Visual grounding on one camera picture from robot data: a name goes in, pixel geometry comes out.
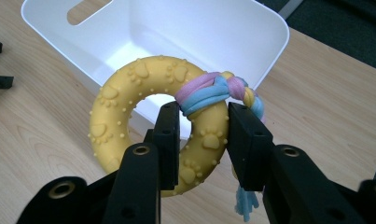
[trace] dog chew toy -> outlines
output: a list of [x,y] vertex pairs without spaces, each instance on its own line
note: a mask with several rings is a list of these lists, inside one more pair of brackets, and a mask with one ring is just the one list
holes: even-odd
[[100,89],[91,111],[89,138],[94,156],[107,173],[120,167],[125,149],[132,145],[132,110],[158,93],[174,96],[191,122],[190,137],[179,155],[179,184],[161,192],[174,196],[200,185],[219,164],[228,143],[224,100],[232,96],[254,109],[256,96],[232,73],[206,73],[174,57],[147,57],[121,67]]

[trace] wood grain surface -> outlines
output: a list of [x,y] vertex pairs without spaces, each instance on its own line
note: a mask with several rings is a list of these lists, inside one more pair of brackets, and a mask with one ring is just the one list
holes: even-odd
[[[90,184],[104,176],[87,137],[95,96],[23,21],[22,2],[0,0],[0,76],[15,77],[11,89],[0,90],[0,223],[15,223],[50,180],[77,175]],[[373,178],[376,69],[291,30],[258,93],[276,144],[302,148],[348,188]],[[162,222],[241,223],[236,189],[225,154],[204,184],[161,201]],[[250,223],[268,222],[261,203]]]

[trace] bin handle cutout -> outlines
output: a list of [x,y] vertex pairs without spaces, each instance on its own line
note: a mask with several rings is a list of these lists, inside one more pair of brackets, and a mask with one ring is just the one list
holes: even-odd
[[71,25],[79,25],[110,2],[112,0],[83,0],[68,11],[67,20]]

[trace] wooden table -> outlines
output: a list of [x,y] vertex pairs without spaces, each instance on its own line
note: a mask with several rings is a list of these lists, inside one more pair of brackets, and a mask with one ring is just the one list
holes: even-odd
[[[93,158],[94,100],[45,41],[21,18],[22,0],[0,0],[0,223],[15,222],[54,178],[104,176]],[[376,169],[376,69],[297,31],[258,88],[276,144],[304,149],[326,176],[357,189]],[[237,181],[225,154],[213,174],[183,196],[162,200],[163,223],[240,223]],[[267,223],[261,205],[252,223]]]

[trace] blue fabric tassel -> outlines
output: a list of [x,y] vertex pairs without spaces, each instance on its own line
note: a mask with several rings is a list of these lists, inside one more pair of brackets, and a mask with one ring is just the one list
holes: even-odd
[[253,211],[252,206],[254,206],[254,208],[259,207],[257,195],[254,191],[245,191],[239,186],[236,193],[236,199],[237,204],[234,207],[236,212],[239,215],[244,216],[244,222],[248,222],[250,218],[249,214]]

